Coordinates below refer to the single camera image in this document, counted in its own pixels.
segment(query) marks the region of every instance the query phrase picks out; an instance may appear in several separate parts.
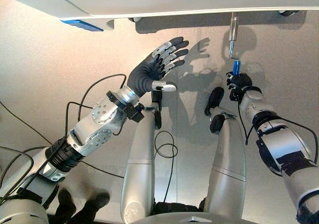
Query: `gray floor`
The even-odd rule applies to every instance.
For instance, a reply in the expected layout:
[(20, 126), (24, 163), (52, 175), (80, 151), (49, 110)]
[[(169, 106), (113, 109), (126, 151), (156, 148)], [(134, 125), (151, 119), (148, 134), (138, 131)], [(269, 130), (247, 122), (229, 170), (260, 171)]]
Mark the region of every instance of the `gray floor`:
[[(161, 43), (184, 36), (190, 52), (184, 66), (167, 76), (177, 93), (163, 97), (163, 128), (171, 130), (179, 148), (167, 201), (198, 206), (206, 195), (217, 137), (208, 131), (203, 109), (216, 75), (231, 70), (227, 59), (230, 14), (202, 14), (144, 18), (134, 24), (115, 20), (115, 30), (88, 32), (63, 24), (57, 18), (14, 0), (0, 0), (0, 100), (36, 127), (49, 140), (63, 135), (65, 105), (79, 101), (83, 92), (101, 77), (130, 71)], [(244, 12), (235, 51), (256, 86), (263, 90), (279, 115), (319, 132), (318, 11), (302, 11), (284, 18), (276, 12)], [(92, 90), (92, 105), (108, 90), (116, 91), (120, 78)], [(227, 99), (222, 106), (236, 111)], [(71, 108), (71, 128), (76, 108)], [(110, 172), (124, 174), (135, 124), (127, 122), (114, 137), (86, 161)], [(293, 127), (309, 144), (311, 135)], [(281, 178), (262, 163), (256, 135), (246, 148), (247, 190), (243, 218), (261, 224), (293, 224), (295, 208)], [(163, 136), (159, 142), (167, 141)], [(47, 145), (33, 131), (0, 108), (0, 144), (18, 149)], [(4, 167), (12, 154), (1, 152)], [(164, 198), (170, 160), (156, 158), (155, 198)], [(97, 192), (111, 194), (97, 220), (120, 223), (122, 180), (80, 164), (63, 183), (80, 209)], [(54, 212), (56, 200), (49, 211)]]

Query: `blue object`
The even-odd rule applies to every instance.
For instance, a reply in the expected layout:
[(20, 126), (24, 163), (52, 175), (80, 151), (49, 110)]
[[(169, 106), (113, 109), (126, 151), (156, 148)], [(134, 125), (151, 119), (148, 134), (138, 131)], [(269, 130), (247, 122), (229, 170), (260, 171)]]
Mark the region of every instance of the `blue object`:
[(240, 61), (234, 61), (233, 76), (238, 76), (240, 73)]
[(61, 22), (64, 22), (66, 24), (69, 24), (71, 26), (76, 26), (79, 28), (82, 28), (84, 30), (88, 31), (103, 31), (103, 29), (98, 28), (97, 26), (93, 26), (87, 22), (81, 21), (81, 20), (61, 20)]

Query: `humanoid robot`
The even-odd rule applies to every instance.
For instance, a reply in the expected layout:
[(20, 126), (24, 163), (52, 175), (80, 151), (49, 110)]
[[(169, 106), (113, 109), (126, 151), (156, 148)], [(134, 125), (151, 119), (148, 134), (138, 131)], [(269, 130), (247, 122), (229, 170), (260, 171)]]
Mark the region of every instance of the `humanoid robot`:
[[(245, 151), (236, 115), (219, 107), (224, 90), (213, 90), (205, 114), (211, 116), (210, 131), (219, 141), (211, 169), (203, 212), (152, 215), (154, 207), (154, 132), (160, 126), (160, 102), (155, 95), (149, 106), (137, 104), (150, 91), (175, 91), (176, 85), (162, 78), (183, 65), (174, 61), (188, 53), (183, 37), (174, 38), (155, 49), (129, 75), (127, 86), (107, 93), (92, 112), (81, 119), (67, 136), (33, 156), (0, 189), (0, 224), (48, 224), (47, 208), (58, 185), (76, 165), (104, 145), (126, 118), (138, 123), (127, 162), (121, 217), (125, 223), (215, 223), (251, 224), (241, 219), (245, 197)], [(227, 73), (232, 89), (230, 100), (252, 123), (257, 145), (267, 167), (282, 176), (302, 224), (319, 223), (319, 169), (311, 161), (307, 146), (297, 133), (265, 102), (258, 87), (239, 69)]]

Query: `black glove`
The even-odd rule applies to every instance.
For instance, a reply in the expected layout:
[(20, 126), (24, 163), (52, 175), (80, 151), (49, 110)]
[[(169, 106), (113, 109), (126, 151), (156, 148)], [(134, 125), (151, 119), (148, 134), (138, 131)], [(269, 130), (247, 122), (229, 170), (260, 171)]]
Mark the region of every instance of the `black glove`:
[(238, 76), (233, 76), (232, 72), (228, 72), (226, 76), (228, 77), (228, 89), (233, 89), (229, 95), (230, 100), (241, 102), (245, 94), (245, 91), (242, 88), (252, 87), (252, 80), (246, 73), (240, 73)]
[(175, 91), (173, 82), (160, 81), (168, 72), (185, 63), (184, 60), (173, 62), (188, 53), (187, 49), (177, 51), (188, 45), (183, 37), (176, 37), (158, 47), (130, 73), (127, 86), (139, 97), (149, 91)]

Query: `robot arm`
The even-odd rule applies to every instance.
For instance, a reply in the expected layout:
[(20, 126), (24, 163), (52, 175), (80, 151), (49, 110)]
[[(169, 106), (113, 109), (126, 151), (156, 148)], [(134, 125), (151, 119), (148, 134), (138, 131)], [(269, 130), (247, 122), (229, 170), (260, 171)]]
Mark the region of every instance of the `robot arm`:
[(247, 74), (227, 73), (232, 88), (230, 100), (238, 101), (240, 110), (257, 132), (259, 153), (267, 167), (282, 176), (302, 224), (319, 220), (319, 168), (299, 137), (266, 103), (261, 90), (252, 86)]
[(21, 212), (14, 207), (20, 200), (25, 200), (24, 204), (20, 203), (25, 205), (26, 213), (32, 218), (39, 217), (43, 220), (45, 215), (36, 215), (41, 210), (39, 205), (45, 208), (49, 206), (58, 191), (58, 182), (63, 181), (84, 157), (105, 144), (112, 133), (121, 127), (126, 117), (136, 122), (142, 120), (144, 116), (141, 111), (144, 107), (142, 104), (136, 105), (140, 97), (151, 90), (176, 90), (174, 83), (161, 79), (174, 67), (184, 64), (183, 60), (172, 61), (188, 53), (187, 49), (177, 51), (187, 45), (188, 41), (177, 37), (158, 47), (130, 73), (126, 87), (116, 93), (109, 91), (94, 106), (92, 112), (69, 131), (66, 138), (33, 156), (34, 166), (23, 180), (19, 182), (30, 163), (26, 163), (10, 177), (0, 189), (0, 224), (7, 223), (8, 218), (12, 221), (8, 224), (17, 223), (13, 220), (18, 220)]

